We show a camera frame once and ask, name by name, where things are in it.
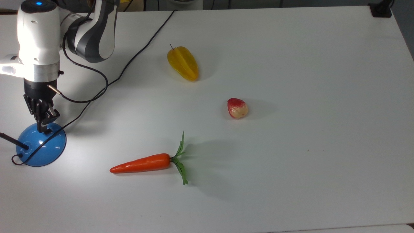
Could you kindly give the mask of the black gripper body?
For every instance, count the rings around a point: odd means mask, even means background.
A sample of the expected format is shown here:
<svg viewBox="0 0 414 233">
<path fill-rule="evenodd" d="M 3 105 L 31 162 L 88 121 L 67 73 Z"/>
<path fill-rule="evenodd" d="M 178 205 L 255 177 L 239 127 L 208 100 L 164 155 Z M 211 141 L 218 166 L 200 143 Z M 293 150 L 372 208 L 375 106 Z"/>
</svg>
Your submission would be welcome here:
<svg viewBox="0 0 414 233">
<path fill-rule="evenodd" d="M 53 104 L 53 98 L 55 97 L 56 92 L 50 89 L 49 85 L 57 87 L 57 80 L 50 82 L 33 82 L 24 80 L 25 101 L 42 100 L 47 104 Z"/>
</svg>

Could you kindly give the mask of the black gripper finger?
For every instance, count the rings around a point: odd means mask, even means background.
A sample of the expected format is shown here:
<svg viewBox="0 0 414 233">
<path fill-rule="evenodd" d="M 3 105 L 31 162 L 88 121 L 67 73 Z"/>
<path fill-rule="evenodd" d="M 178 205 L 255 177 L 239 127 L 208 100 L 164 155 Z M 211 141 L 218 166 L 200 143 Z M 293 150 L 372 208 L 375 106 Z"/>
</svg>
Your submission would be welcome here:
<svg viewBox="0 0 414 233">
<path fill-rule="evenodd" d="M 58 110 L 54 109 L 52 101 L 38 100 L 36 102 L 36 122 L 39 133 L 46 133 L 48 125 L 60 117 Z"/>
<path fill-rule="evenodd" d="M 35 115 L 37 112 L 37 104 L 35 99 L 29 97 L 28 95 L 24 94 L 24 99 L 27 104 L 28 110 L 31 115 Z"/>
</svg>

